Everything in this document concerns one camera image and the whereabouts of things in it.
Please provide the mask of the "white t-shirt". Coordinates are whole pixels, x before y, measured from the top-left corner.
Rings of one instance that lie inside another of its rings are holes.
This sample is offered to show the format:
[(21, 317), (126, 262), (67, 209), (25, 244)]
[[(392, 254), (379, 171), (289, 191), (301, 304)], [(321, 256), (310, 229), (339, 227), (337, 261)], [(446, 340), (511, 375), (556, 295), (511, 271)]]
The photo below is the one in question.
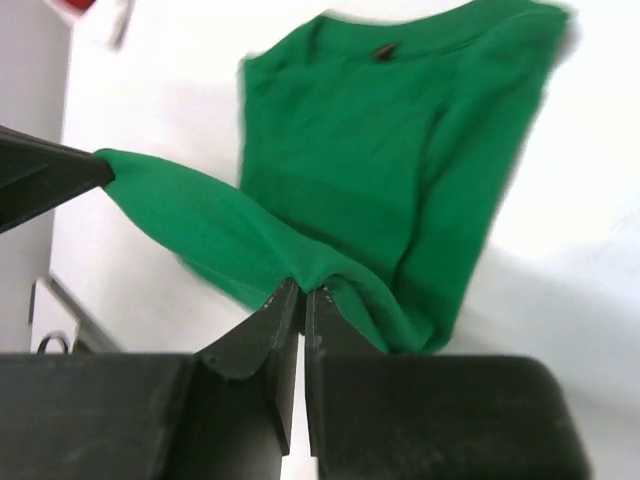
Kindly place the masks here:
[(96, 45), (117, 50), (129, 26), (134, 1), (96, 0), (86, 12), (73, 11), (61, 0), (47, 0), (49, 7), (74, 34), (93, 41)]

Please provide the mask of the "green t-shirt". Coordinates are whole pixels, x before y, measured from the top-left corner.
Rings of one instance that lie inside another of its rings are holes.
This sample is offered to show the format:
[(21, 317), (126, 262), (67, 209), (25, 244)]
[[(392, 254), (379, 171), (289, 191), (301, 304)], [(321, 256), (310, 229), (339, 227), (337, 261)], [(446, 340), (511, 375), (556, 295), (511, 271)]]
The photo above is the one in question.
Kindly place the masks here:
[(106, 194), (215, 288), (261, 307), (329, 291), (386, 353), (449, 341), (569, 24), (560, 5), (472, 1), (401, 24), (321, 14), (242, 64), (231, 186), (101, 149)]

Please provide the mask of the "red t-shirt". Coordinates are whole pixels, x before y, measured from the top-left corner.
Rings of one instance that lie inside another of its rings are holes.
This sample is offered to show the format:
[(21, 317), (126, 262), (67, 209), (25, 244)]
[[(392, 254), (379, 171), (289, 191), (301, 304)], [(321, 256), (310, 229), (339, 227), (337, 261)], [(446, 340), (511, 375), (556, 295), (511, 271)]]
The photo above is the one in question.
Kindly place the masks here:
[(64, 0), (64, 4), (76, 12), (86, 12), (95, 2), (96, 0)]

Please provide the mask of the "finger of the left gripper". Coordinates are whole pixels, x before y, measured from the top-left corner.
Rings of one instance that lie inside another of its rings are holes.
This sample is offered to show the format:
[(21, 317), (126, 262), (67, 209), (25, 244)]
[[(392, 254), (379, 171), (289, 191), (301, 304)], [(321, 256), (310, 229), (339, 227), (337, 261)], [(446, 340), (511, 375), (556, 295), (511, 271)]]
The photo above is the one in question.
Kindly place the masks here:
[(115, 178), (89, 152), (1, 128), (1, 231), (9, 231)]

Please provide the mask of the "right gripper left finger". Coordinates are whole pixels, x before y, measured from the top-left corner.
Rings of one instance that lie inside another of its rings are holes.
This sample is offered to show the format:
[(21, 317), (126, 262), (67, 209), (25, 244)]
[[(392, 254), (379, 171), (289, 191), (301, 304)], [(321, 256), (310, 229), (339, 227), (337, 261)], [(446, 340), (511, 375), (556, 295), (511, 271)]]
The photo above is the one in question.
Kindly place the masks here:
[(262, 403), (281, 452), (290, 453), (298, 348), (298, 285), (284, 280), (262, 307), (200, 350), (226, 381), (263, 381)]

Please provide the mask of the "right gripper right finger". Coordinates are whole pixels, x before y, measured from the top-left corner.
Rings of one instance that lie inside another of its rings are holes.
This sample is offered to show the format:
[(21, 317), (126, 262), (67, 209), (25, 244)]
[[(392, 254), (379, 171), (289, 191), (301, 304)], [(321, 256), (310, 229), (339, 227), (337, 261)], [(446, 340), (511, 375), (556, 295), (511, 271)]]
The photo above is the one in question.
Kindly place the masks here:
[(325, 289), (307, 296), (305, 377), (314, 455), (384, 453), (387, 357), (342, 316)]

